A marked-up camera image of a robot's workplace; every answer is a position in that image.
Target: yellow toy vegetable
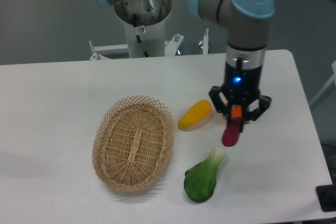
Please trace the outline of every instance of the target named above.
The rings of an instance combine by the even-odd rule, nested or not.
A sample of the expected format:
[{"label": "yellow toy vegetable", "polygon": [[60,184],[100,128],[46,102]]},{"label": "yellow toy vegetable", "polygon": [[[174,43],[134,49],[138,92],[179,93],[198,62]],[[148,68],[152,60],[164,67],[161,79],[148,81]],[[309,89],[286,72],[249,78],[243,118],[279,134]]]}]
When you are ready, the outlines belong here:
[{"label": "yellow toy vegetable", "polygon": [[212,111],[212,105],[208,100],[200,100],[196,102],[188,112],[181,117],[177,126],[180,130],[188,130],[192,126],[206,119]]}]

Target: black cable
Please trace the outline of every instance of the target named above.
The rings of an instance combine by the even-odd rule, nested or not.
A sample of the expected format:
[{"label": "black cable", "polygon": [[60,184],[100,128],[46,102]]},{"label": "black cable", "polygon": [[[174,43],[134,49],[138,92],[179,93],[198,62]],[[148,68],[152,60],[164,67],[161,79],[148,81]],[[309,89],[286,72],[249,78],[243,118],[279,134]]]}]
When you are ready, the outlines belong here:
[{"label": "black cable", "polygon": [[221,7],[223,1],[224,1],[224,0],[219,0],[219,3],[218,3],[218,5],[217,5],[217,10],[216,10],[216,19],[217,19],[217,23],[219,23],[219,10],[220,10],[220,7]]},{"label": "black cable", "polygon": [[321,144],[322,146],[329,146],[329,147],[333,147],[333,148],[336,148],[336,146],[333,146],[331,144]]},{"label": "black cable", "polygon": [[[137,21],[136,21],[136,18],[137,18],[137,15],[134,13],[133,14],[133,27],[136,27],[137,25]],[[145,49],[145,46],[143,45],[142,41],[141,41],[141,38],[140,38],[140,35],[136,35],[136,40],[138,41],[138,43],[140,44],[141,48],[142,48],[142,51],[143,51],[143,54],[145,56],[145,58],[148,58],[149,55],[147,53],[147,50]]]}]

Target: wicker basket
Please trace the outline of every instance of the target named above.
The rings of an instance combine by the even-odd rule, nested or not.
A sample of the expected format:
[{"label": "wicker basket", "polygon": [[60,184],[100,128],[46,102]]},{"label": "wicker basket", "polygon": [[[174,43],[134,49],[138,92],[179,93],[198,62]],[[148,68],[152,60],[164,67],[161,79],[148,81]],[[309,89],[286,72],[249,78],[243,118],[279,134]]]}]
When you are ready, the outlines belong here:
[{"label": "wicker basket", "polygon": [[96,174],[110,188],[139,191],[162,175],[173,147],[173,118],[159,100],[136,96],[105,115],[92,150]]}]

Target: silver metal ring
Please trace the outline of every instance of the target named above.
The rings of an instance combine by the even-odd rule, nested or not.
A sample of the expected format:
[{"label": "silver metal ring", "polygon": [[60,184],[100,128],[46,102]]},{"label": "silver metal ring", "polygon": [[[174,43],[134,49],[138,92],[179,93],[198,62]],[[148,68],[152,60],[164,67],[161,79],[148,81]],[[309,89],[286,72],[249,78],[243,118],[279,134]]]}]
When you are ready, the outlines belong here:
[{"label": "silver metal ring", "polygon": [[253,69],[263,65],[265,57],[265,49],[258,51],[240,51],[227,46],[226,49],[226,62],[232,66],[236,67],[237,59],[243,57],[242,69]]}]

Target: blue led light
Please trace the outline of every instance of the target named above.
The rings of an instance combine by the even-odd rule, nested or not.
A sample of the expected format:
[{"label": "blue led light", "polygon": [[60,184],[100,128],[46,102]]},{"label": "blue led light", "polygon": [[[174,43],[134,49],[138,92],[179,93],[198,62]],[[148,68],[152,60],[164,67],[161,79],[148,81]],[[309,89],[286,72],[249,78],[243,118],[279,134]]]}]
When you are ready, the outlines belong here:
[{"label": "blue led light", "polygon": [[241,77],[235,77],[235,78],[233,78],[233,82],[234,82],[235,84],[240,83],[240,82],[241,82]]}]

